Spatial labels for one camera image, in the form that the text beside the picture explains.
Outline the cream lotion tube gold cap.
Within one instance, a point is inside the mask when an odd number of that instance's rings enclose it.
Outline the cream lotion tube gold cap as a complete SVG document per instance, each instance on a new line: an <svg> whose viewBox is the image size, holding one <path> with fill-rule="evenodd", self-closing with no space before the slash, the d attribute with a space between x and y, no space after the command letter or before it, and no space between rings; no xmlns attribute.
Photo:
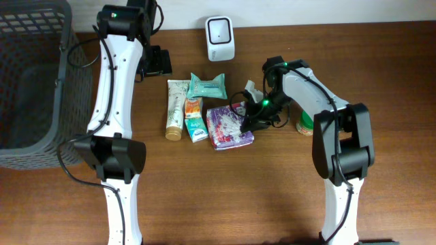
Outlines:
<svg viewBox="0 0 436 245"><path fill-rule="evenodd" d="M189 90L189 80L168 80L168 116L166 138L171 141L181 139L184 124L184 106Z"/></svg>

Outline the purple red pad package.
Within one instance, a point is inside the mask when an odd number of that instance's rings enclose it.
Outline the purple red pad package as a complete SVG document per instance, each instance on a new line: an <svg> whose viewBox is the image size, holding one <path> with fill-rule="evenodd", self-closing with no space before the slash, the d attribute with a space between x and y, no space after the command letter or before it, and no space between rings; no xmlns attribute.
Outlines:
<svg viewBox="0 0 436 245"><path fill-rule="evenodd" d="M253 143L254 135L242 133L243 118L236 115L229 105L207 109L206 124L215 150L239 148Z"/></svg>

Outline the green lid glass jar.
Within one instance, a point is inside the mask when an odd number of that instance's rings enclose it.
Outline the green lid glass jar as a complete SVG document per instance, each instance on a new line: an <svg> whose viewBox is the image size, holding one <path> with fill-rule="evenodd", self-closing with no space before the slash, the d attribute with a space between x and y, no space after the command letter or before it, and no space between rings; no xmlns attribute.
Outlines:
<svg viewBox="0 0 436 245"><path fill-rule="evenodd" d="M313 135L313 120L303 111L296 122L296 130L306 136Z"/></svg>

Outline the teal wet wipes pack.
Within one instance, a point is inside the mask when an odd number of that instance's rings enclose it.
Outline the teal wet wipes pack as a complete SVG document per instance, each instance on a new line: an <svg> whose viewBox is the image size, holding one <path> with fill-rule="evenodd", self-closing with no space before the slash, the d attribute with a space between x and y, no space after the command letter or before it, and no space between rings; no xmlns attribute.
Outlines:
<svg viewBox="0 0 436 245"><path fill-rule="evenodd" d="M225 74L221 73L212 80L201 80L195 74L191 73L191 81L187 98L208 97L215 99L227 99L225 90Z"/></svg>

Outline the orange Kleenex tissue pack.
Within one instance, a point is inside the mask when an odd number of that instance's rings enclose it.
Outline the orange Kleenex tissue pack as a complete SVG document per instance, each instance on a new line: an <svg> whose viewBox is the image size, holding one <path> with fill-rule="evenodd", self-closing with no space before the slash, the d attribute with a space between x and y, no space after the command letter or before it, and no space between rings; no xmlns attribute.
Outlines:
<svg viewBox="0 0 436 245"><path fill-rule="evenodd" d="M202 98L188 98L185 100L185 118L200 118L202 116Z"/></svg>

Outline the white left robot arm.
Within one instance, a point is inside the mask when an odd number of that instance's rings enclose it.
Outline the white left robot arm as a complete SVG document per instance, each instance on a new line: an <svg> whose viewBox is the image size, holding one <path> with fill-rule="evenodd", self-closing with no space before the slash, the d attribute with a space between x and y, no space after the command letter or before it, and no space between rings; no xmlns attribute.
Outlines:
<svg viewBox="0 0 436 245"><path fill-rule="evenodd" d="M169 52L150 43L160 30L156 1L105 5L94 29L101 51L97 97L86 135L74 148L95 171L106 197L109 244L142 244L137 189L146 161L146 145L133 140L131 104L136 77L172 72Z"/></svg>

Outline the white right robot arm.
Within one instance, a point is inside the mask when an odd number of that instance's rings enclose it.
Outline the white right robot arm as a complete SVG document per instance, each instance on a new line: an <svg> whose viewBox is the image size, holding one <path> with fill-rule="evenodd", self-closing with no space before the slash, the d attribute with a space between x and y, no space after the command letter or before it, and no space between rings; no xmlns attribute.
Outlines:
<svg viewBox="0 0 436 245"><path fill-rule="evenodd" d="M323 85L302 59L281 56L262 66L262 85L247 83L242 95L246 111L241 131L267 129L279 123L279 113L297 103L313 122L312 159L324 179L326 215L322 244L358 244L358 198L368 170L375 162L371 120L367 106L350 104Z"/></svg>

